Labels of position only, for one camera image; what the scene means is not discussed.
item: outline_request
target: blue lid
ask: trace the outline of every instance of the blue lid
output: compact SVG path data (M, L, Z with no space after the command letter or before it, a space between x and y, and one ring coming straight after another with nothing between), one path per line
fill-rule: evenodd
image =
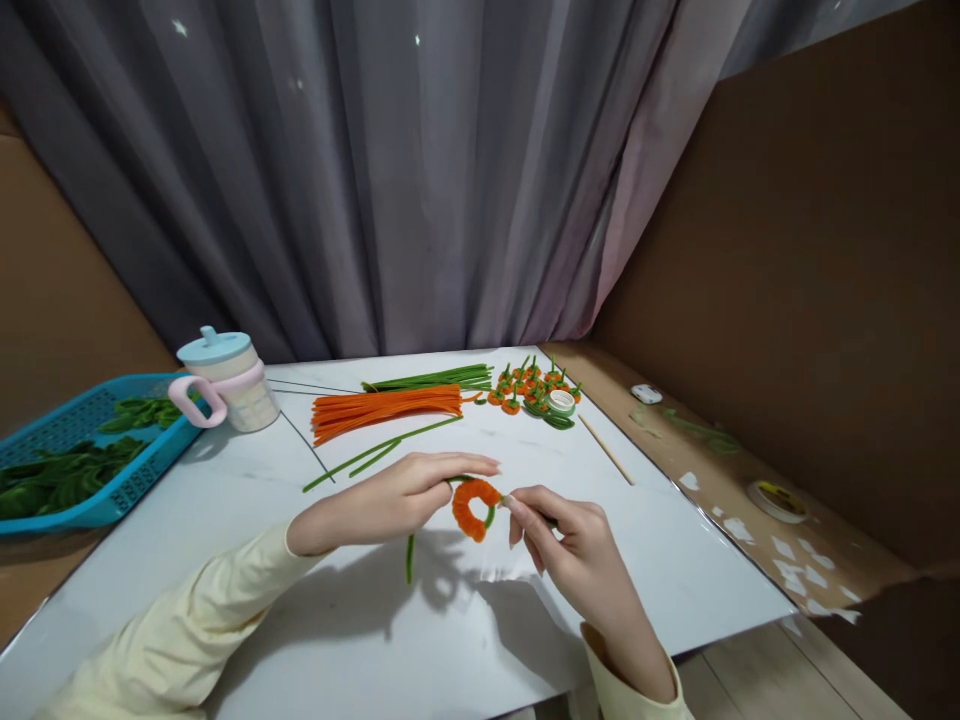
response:
M213 365L236 357L251 345L246 333L218 333L209 325L200 328L200 334L202 338L177 350L184 365Z

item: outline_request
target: pink handle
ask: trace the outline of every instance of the pink handle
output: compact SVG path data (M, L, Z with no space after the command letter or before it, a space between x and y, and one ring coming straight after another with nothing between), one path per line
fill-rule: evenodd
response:
M218 393L227 393L232 390L246 390L251 385L256 385L258 382L263 380L263 376L265 374L263 360L257 360L257 364L249 370L246 370L239 375L234 375L232 378L218 380L217 382L213 383L213 389Z
M204 400L210 404L210 417L204 416L200 408L193 404L193 400L187 397L187 390L193 385L197 386ZM173 401L173 404L180 408L180 411L187 416L187 420L194 427L211 428L216 427L227 418L227 404L223 398L217 395L213 385L206 378L199 375L188 375L187 377L177 378L167 389L167 395Z

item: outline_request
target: wooden floor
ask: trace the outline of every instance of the wooden floor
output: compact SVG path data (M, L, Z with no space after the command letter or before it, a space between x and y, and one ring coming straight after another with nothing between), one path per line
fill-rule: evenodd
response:
M796 616L722 640L678 666L696 720L910 720L809 620ZM592 688L581 698L596 717ZM533 709L526 715L533 720ZM568 720L564 698L536 720Z

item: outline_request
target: blue plastic basket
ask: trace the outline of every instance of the blue plastic basket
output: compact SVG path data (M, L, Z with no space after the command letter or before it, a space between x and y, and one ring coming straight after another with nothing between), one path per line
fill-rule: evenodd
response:
M126 375L108 380L0 442L0 468L5 468L34 462L37 459L35 450L62 452L84 440L93 440L101 447L116 442L124 435L151 441L133 462L96 495L54 515L0 520L0 535L100 527L126 515L200 434L200 428L191 425L185 417L166 430L152 425L116 435L104 435L98 433L97 428L114 417L117 401L132 397L166 397L167 388L178 377L182 375L162 373ZM203 400L197 405L201 409L207 407Z

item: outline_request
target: cup handle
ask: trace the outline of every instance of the cup handle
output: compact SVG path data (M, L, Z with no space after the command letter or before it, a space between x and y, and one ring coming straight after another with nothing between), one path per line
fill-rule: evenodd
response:
M187 396L187 390L196 385L197 390L203 396L203 399L210 405L210 417L206 417L200 408ZM206 378L199 375L188 375L187 377L177 378L167 389L167 395L173 404L180 408L180 411L187 416L187 420L194 427L211 428L216 427L227 419L227 404L223 402L213 385Z

